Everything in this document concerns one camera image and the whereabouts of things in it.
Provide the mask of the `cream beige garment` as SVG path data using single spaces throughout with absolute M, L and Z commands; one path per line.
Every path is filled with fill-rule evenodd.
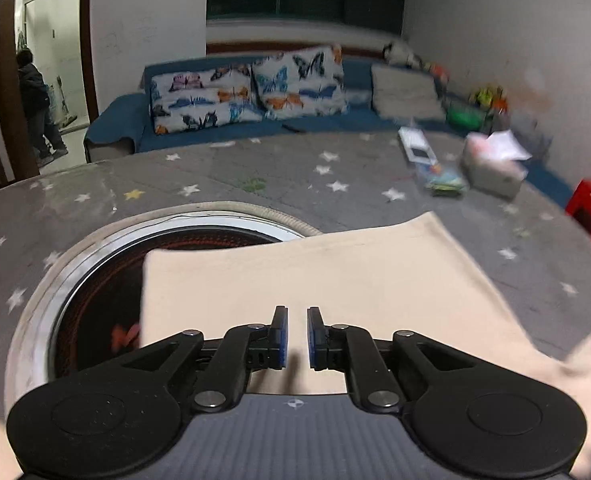
M 127 243 L 178 229 L 153 211 L 92 232 L 39 284 L 8 359 L 13 479 L 591 479 L 589 421 L 434 214 L 397 226 L 144 259 L 141 347 L 55 382 L 28 354 L 76 278 Z M 282 370 L 228 411 L 192 410 L 204 341 L 288 309 Z M 368 413 L 344 375 L 309 365 L 307 309 L 368 330 L 404 395 Z

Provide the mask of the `person in dark clothes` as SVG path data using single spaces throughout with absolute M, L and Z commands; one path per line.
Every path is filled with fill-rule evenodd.
M 39 168 L 68 154 L 60 130 L 50 110 L 49 88 L 44 76 L 34 64 L 33 53 L 24 48 L 16 54 L 18 82 L 28 137 L 34 149 Z

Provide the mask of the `black round induction cooktop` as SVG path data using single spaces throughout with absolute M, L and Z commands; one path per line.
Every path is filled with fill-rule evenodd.
M 144 259 L 154 249 L 218 250 L 276 243 L 232 226 L 187 226 L 147 235 L 76 278 L 49 341 L 49 378 L 86 370 L 140 347 Z

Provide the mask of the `clear box colourful items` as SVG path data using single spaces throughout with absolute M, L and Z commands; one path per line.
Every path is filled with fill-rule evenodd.
M 417 164 L 416 179 L 420 188 L 432 196 L 459 198 L 469 188 L 458 170 L 440 164 Z

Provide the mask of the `white flat device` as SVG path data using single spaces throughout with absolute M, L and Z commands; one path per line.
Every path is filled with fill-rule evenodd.
M 407 159 L 413 164 L 433 166 L 437 164 L 435 156 L 425 134 L 416 128 L 399 128 L 399 142 L 401 142 Z

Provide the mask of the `black remote control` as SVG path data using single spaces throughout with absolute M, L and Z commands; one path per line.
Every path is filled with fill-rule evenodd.
M 300 126 L 294 126 L 291 124 L 282 124 L 282 128 L 286 131 L 292 132 L 292 133 L 296 133 L 296 134 L 305 134 L 307 133 L 307 130 L 305 128 L 302 128 Z

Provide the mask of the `white tissue box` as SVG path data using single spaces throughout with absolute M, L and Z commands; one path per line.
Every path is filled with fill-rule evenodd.
M 532 158 L 511 130 L 486 136 L 470 132 L 460 165 L 472 188 L 505 200 L 513 200 L 527 177 L 523 163 Z

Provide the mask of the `blue sofa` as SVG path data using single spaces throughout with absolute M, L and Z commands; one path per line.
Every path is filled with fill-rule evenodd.
M 149 65 L 140 91 L 116 98 L 91 124 L 86 157 L 99 162 L 287 133 L 453 130 L 437 80 L 419 70 L 399 70 L 420 87 L 402 100 L 402 114 L 377 104 L 373 76 L 384 67 L 346 58 L 338 46 Z

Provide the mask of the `left butterfly print pillow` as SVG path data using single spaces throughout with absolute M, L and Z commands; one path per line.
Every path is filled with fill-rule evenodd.
M 232 64 L 154 76 L 150 112 L 154 133 L 195 132 L 239 122 L 260 122 L 251 67 Z

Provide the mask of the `butterfly print pillow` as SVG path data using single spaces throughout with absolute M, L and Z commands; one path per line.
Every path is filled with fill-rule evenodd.
M 195 132 L 239 122 L 260 122 L 251 67 L 232 64 L 154 76 L 150 112 L 154 133 Z
M 266 116 L 283 120 L 346 113 L 342 62 L 338 44 L 282 52 L 255 62 L 252 74 Z

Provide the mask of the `grey plain cushion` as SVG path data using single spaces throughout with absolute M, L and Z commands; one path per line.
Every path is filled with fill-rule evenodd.
M 371 66 L 373 108 L 382 118 L 443 120 L 434 79 L 425 73 L 388 65 Z

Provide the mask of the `right butterfly print pillow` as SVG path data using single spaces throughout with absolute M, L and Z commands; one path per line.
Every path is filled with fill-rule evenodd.
M 255 62 L 252 74 L 266 116 L 283 120 L 346 113 L 342 62 L 338 44 L 282 52 Z

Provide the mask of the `yellow black toy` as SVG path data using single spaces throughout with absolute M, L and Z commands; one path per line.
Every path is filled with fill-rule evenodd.
M 501 113 L 508 110 L 507 96 L 501 86 L 480 87 L 470 93 L 469 102 L 483 110 L 498 110 Z

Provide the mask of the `black white plush toy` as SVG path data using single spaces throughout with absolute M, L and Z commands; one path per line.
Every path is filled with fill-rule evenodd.
M 384 61 L 390 65 L 406 66 L 414 70 L 422 70 L 425 67 L 425 62 L 404 41 L 386 44 L 382 49 L 382 55 Z

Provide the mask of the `dark wooden door frame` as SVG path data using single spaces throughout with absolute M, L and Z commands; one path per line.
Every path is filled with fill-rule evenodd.
M 46 166 L 28 138 L 16 52 L 31 50 L 44 76 L 50 113 L 68 152 Z M 7 179 L 22 181 L 87 162 L 84 135 L 98 117 L 90 54 L 90 0 L 0 0 L 0 155 Z

